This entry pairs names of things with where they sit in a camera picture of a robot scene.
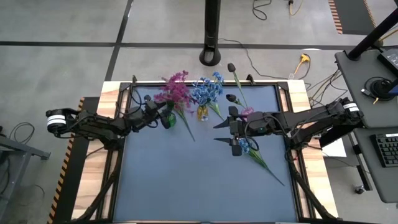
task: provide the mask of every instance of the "black stand pole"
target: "black stand pole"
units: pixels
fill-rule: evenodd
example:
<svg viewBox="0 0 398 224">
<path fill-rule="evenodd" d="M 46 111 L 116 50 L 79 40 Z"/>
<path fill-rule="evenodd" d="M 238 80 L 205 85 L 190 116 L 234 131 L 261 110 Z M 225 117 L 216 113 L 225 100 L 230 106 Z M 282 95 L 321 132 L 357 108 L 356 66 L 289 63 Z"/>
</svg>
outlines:
<svg viewBox="0 0 398 224">
<path fill-rule="evenodd" d="M 350 60 L 357 60 L 361 54 L 370 48 L 381 36 L 388 32 L 398 22 L 398 8 L 394 10 L 380 25 L 365 37 L 352 51 L 347 54 Z"/>
<path fill-rule="evenodd" d="M 205 9 L 205 46 L 199 60 L 206 66 L 217 65 L 221 60 L 218 51 L 218 24 L 220 23 L 221 0 L 206 0 Z"/>
</svg>

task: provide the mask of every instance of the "concrete floor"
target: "concrete floor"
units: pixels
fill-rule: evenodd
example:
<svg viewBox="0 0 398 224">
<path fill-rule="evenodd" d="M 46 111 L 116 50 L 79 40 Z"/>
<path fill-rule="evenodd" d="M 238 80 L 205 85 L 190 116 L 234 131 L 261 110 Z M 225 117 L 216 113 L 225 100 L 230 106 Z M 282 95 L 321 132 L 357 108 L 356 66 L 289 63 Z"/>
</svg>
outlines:
<svg viewBox="0 0 398 224">
<path fill-rule="evenodd" d="M 127 0 L 3 0 L 0 2 L 0 41 L 115 42 Z M 376 23 L 397 6 L 393 0 L 368 0 Z M 364 36 L 339 35 L 327 0 L 305 0 L 295 17 L 289 17 L 287 2 L 274 0 L 264 8 L 267 21 L 256 19 L 252 2 L 222 1 L 220 37 L 244 44 L 355 45 Z M 204 1 L 135 0 L 123 42 L 201 43 L 203 42 Z M 398 45 L 398 35 L 386 40 Z M 82 96 L 99 96 L 106 75 L 111 47 L 23 47 L 0 46 L 0 122 L 8 133 L 17 123 L 28 121 L 36 127 L 29 145 L 51 152 L 42 162 L 31 160 L 22 187 L 8 212 L 9 223 L 44 223 L 57 184 L 66 141 L 56 139 L 45 127 L 45 111 L 76 108 Z M 256 68 L 265 75 L 288 77 L 300 54 L 311 56 L 307 83 L 316 83 L 336 70 L 335 50 L 249 50 Z M 200 64 L 200 49 L 121 48 L 112 80 L 159 80 L 179 70 L 190 78 L 221 72 L 232 79 L 226 64 L 233 62 L 237 73 L 264 79 L 251 68 L 243 49 L 221 49 L 221 63 L 215 67 Z M 298 76 L 305 73 L 303 67 Z M 335 86 L 346 88 L 340 78 Z M 334 100 L 341 92 L 329 89 L 322 102 Z M 332 190 L 340 217 L 347 220 L 394 223 L 395 205 L 384 204 L 377 192 L 352 194 L 358 184 L 355 169 L 330 168 Z M 45 197 L 33 184 L 42 186 Z M 32 202 L 20 207 L 20 202 Z"/>
</svg>

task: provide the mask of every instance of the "yellow plug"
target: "yellow plug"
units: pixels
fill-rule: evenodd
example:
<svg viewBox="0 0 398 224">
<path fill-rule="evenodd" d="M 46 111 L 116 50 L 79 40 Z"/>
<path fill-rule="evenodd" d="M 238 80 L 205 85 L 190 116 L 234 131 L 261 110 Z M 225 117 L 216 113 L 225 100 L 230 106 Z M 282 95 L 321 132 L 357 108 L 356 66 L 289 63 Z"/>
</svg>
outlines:
<svg viewBox="0 0 398 224">
<path fill-rule="evenodd" d="M 297 71 L 299 70 L 300 65 L 303 64 L 304 62 L 310 62 L 310 57 L 309 57 L 307 54 L 302 54 L 302 55 L 301 55 L 301 61 L 300 61 L 300 63 L 298 64 L 298 66 L 297 66 L 297 68 L 296 68 L 296 71 L 294 71 L 294 75 L 295 75 L 295 74 L 297 73 Z"/>
</svg>

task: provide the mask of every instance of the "keyboard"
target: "keyboard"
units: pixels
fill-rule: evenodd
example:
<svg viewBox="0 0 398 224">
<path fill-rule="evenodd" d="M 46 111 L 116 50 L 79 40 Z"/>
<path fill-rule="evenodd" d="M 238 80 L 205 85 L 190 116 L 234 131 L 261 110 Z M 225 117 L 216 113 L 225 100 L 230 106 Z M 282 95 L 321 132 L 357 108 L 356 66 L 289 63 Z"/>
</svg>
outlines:
<svg viewBox="0 0 398 224">
<path fill-rule="evenodd" d="M 398 133 L 373 134 L 371 141 L 383 167 L 398 167 Z"/>
</svg>

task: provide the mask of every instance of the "wheel caster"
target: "wheel caster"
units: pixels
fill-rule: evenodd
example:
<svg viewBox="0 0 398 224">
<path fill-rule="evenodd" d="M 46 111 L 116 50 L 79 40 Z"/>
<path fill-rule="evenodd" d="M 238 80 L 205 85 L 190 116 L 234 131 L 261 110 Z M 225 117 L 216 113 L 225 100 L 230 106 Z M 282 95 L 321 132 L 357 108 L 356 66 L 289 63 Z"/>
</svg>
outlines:
<svg viewBox="0 0 398 224">
<path fill-rule="evenodd" d="M 365 193 L 366 190 L 365 190 L 364 186 L 361 185 L 361 186 L 355 187 L 354 191 L 356 194 L 363 194 L 363 193 Z"/>
</svg>

